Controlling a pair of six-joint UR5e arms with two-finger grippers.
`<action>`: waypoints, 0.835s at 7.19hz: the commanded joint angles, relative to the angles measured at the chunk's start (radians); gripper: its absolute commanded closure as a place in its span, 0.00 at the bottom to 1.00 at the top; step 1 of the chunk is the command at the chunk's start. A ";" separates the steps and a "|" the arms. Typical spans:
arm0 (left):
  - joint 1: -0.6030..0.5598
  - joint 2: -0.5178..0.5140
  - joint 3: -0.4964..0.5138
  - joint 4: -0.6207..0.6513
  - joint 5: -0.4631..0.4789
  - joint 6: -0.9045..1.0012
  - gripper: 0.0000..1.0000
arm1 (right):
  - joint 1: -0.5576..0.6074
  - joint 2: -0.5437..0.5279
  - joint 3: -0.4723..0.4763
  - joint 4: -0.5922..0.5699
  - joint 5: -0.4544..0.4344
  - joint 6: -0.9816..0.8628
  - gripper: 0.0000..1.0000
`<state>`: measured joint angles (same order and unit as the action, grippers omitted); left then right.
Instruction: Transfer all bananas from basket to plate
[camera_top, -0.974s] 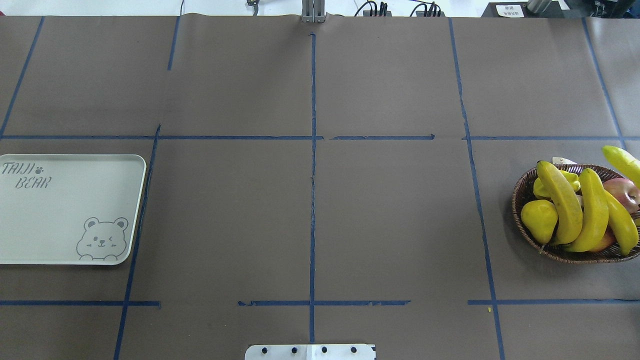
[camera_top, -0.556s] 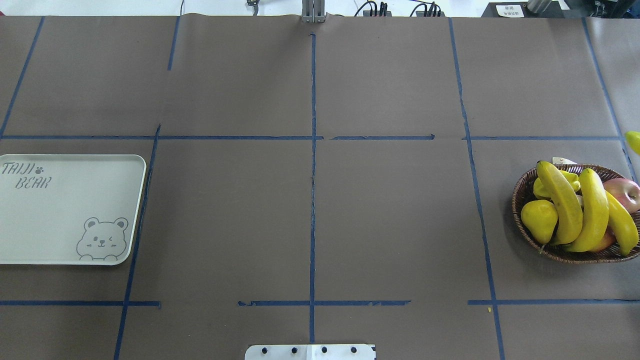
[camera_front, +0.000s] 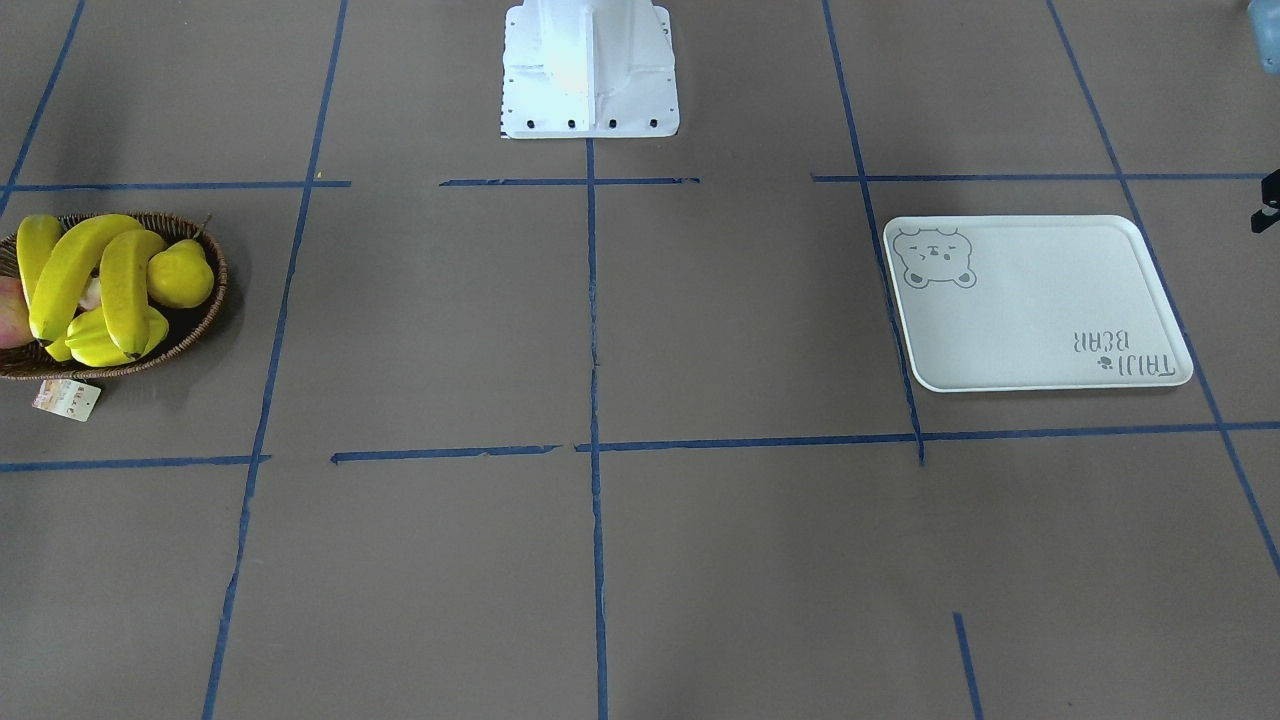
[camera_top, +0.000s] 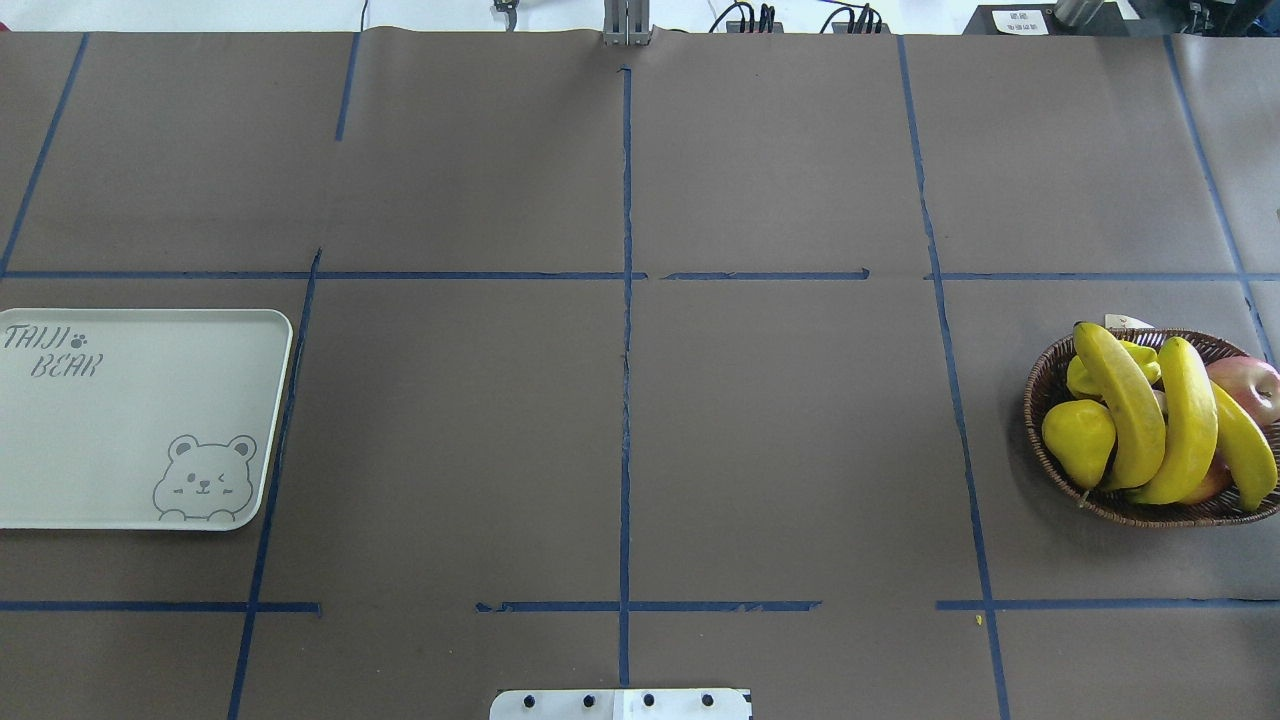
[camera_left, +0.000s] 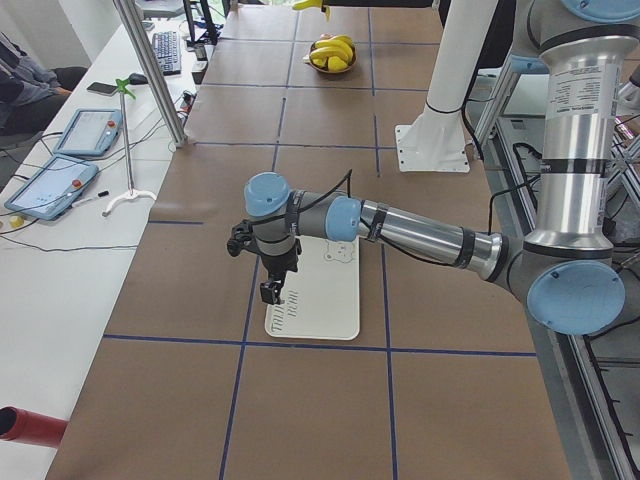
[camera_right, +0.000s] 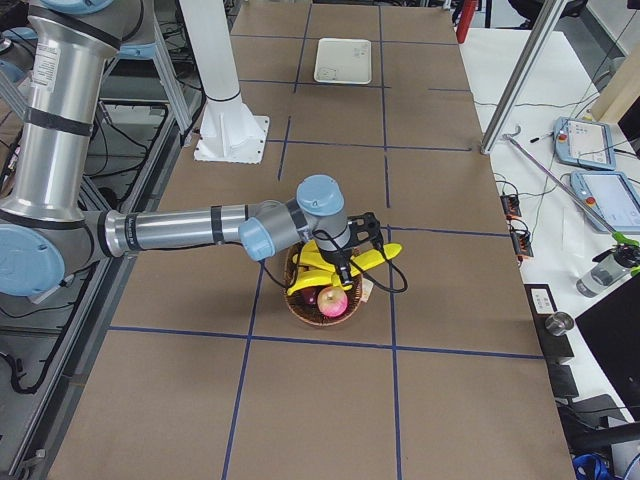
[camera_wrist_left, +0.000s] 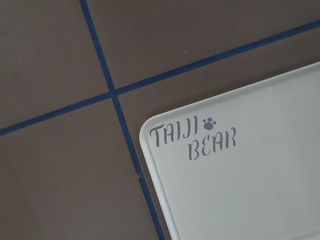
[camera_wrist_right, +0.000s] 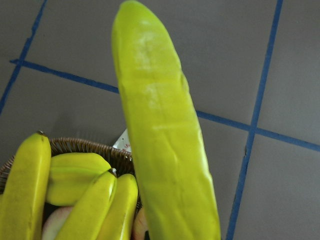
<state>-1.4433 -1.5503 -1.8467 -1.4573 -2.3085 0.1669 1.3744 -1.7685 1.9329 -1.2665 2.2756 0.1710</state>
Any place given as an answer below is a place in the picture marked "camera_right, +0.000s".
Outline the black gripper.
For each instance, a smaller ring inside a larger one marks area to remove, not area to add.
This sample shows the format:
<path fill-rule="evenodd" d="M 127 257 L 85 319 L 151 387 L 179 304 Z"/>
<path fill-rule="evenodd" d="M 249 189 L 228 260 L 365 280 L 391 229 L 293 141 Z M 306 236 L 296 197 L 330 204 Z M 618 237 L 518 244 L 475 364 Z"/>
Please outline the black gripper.
<path fill-rule="evenodd" d="M 337 274 L 342 286 L 349 286 L 352 284 L 351 269 L 348 265 L 349 259 L 352 256 L 351 248 L 339 248 L 336 250 L 319 249 L 321 257 L 324 261 L 332 265 L 337 266 Z"/>

